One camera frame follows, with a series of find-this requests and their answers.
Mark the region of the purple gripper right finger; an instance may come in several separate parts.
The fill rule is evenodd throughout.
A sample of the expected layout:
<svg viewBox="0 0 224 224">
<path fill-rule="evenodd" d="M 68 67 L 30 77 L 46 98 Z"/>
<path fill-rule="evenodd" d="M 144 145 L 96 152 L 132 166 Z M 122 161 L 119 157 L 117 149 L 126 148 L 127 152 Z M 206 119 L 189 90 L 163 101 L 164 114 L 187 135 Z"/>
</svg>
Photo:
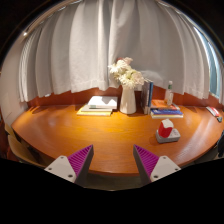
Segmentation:
<svg viewBox="0 0 224 224">
<path fill-rule="evenodd" d="M 167 156 L 157 156 L 138 146 L 133 146 L 133 155 L 143 185 L 159 180 L 180 170 Z"/>
</svg>

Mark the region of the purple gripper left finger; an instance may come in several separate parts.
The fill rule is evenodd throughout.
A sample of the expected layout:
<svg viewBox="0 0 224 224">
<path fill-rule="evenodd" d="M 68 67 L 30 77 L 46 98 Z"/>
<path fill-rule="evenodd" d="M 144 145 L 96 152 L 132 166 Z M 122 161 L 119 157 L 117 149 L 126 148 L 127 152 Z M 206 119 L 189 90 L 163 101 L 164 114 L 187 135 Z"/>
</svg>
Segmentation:
<svg viewBox="0 0 224 224">
<path fill-rule="evenodd" d="M 45 171 L 84 186 L 93 155 L 93 146 L 89 145 L 70 156 L 60 155 L 45 168 Z"/>
</svg>

